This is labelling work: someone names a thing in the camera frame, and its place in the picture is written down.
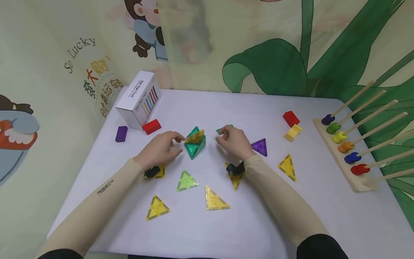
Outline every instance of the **green leaf painting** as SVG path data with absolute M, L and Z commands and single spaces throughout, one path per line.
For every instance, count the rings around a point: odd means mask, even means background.
M 302 0 L 301 46 L 297 50 L 284 39 L 270 39 L 230 57 L 222 69 L 223 80 L 232 92 L 241 92 L 243 80 L 252 74 L 266 94 L 338 98 L 354 96 L 368 63 L 371 48 L 389 19 L 404 8 L 405 0 L 368 0 L 316 64 L 309 68 L 314 3 Z M 384 87 L 383 83 L 414 60 L 414 49 L 383 73 L 349 108 L 355 110 L 379 91 L 387 93 L 352 117 L 355 123 L 390 101 L 399 102 L 359 127 L 367 133 L 402 112 L 408 115 L 365 139 L 368 147 L 387 141 L 413 126 L 414 75 L 404 83 Z M 400 139 L 372 155 L 379 161 L 414 148 L 414 136 Z M 381 168 L 384 175 L 414 167 L 414 156 L 392 161 Z M 414 175 L 389 179 L 388 183 L 414 229 Z
M 251 73 L 266 94 L 305 93 L 302 58 L 285 40 L 271 39 L 229 58 L 223 67 L 223 80 L 232 92 L 240 92 L 243 79 Z

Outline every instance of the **beige sleeve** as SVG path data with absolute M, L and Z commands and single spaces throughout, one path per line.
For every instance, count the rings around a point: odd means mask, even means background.
M 329 235 L 306 201 L 259 155 L 247 159 L 244 168 L 246 177 L 263 195 L 273 215 L 296 246 L 312 235 Z
M 45 241 L 35 258 L 55 249 L 88 252 L 118 205 L 144 177 L 141 165 L 129 159 L 118 172 L 86 197 Z

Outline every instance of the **wooden stacking toy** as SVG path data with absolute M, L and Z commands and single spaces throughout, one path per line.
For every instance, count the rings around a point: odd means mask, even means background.
M 371 191 L 376 190 L 376 182 L 386 180 L 393 177 L 398 177 L 400 175 L 406 175 L 412 173 L 412 169 L 401 171 L 392 175 L 387 175 L 384 177 L 377 177 L 375 179 L 372 179 L 370 174 L 368 172 L 372 167 L 391 162 L 396 159 L 400 159 L 409 155 L 414 154 L 414 150 L 409 150 L 406 152 L 403 152 L 401 154 L 389 157 L 387 159 L 383 159 L 379 162 L 371 163 L 371 164 L 360 164 L 360 165 L 354 165 L 355 162 L 358 162 L 362 159 L 362 156 L 365 154 L 368 154 L 370 152 L 373 152 L 379 148 L 382 148 L 386 145 L 390 145 L 394 143 L 397 140 L 404 139 L 408 137 L 411 134 L 414 134 L 414 129 L 407 131 L 403 134 L 400 134 L 399 136 L 395 136 L 394 138 L 385 141 L 383 143 L 380 143 L 376 146 L 373 146 L 371 148 L 367 148 L 363 151 L 359 152 L 352 152 L 351 154 L 347 155 L 347 153 L 353 149 L 355 149 L 355 144 L 360 142 L 361 140 L 364 140 L 365 138 L 373 135 L 374 133 L 384 129 L 385 127 L 391 125 L 392 123 L 400 120 L 401 118 L 408 115 L 407 112 L 402 112 L 395 116 L 394 118 L 385 121 L 381 125 L 377 126 L 373 130 L 365 133 L 364 135 L 356 138 L 352 141 L 347 141 L 341 144 L 341 142 L 348 138 L 348 134 L 350 134 L 352 131 L 357 130 L 359 126 L 363 125 L 364 123 L 368 122 L 375 116 L 379 115 L 383 111 L 389 110 L 393 105 L 398 103 L 398 100 L 392 100 L 386 105 L 383 105 L 379 109 L 377 109 L 375 112 L 367 116 L 366 118 L 362 119 L 360 122 L 356 123 L 355 125 L 349 127 L 348 129 L 336 133 L 340 128 L 341 125 L 349 120 L 353 115 L 360 112 L 362 109 L 367 107 L 369 104 L 373 103 L 375 100 L 377 100 L 380 96 L 386 93 L 385 90 L 379 91 L 376 95 L 371 97 L 367 102 L 363 103 L 361 106 L 356 108 L 353 112 L 351 112 L 349 115 L 344 117 L 339 122 L 335 123 L 335 116 L 339 114 L 340 111 L 345 109 L 351 102 L 353 102 L 358 96 L 360 96 L 362 93 L 364 93 L 369 87 L 371 87 L 375 81 L 371 81 L 369 84 L 367 84 L 364 88 L 362 88 L 358 93 L 356 93 L 349 101 L 344 103 L 338 110 L 333 112 L 332 114 L 326 115 L 324 118 L 315 118 L 313 120 L 313 123 L 318 130 L 319 134 L 321 135 L 323 141 L 325 142 L 328 150 L 331 152 L 333 158 L 335 159 L 335 162 L 338 164 L 338 167 L 340 168 L 341 172 L 345 176 L 345 179 L 348 181 L 350 187 L 354 192 L 361 192 L 361 191 Z

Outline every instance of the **purple wooden block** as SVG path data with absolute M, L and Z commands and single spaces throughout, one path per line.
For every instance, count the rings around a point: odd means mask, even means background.
M 127 126 L 119 126 L 118 132 L 116 133 L 116 142 L 125 142 L 127 137 L 128 127 Z

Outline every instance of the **wooden base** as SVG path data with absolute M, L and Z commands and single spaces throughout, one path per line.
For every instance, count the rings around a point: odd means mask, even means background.
M 377 186 L 375 183 L 370 182 L 367 185 L 362 184 L 362 182 L 364 181 L 371 180 L 371 176 L 369 176 L 368 174 L 356 176 L 353 173 L 351 173 L 351 167 L 353 167 L 354 165 L 349 165 L 345 162 L 344 157 L 347 154 L 342 154 L 338 151 L 339 145 L 332 141 L 332 137 L 334 135 L 330 135 L 328 132 L 326 132 L 327 126 L 323 125 L 321 123 L 321 120 L 322 118 L 313 119 L 313 124 L 315 124 L 316 129 L 318 130 L 320 136 L 322 137 L 323 141 L 325 142 L 326 146 L 328 147 L 329 151 L 334 157 L 343 175 L 347 179 L 349 185 L 351 186 L 351 189 L 354 192 L 376 190 Z

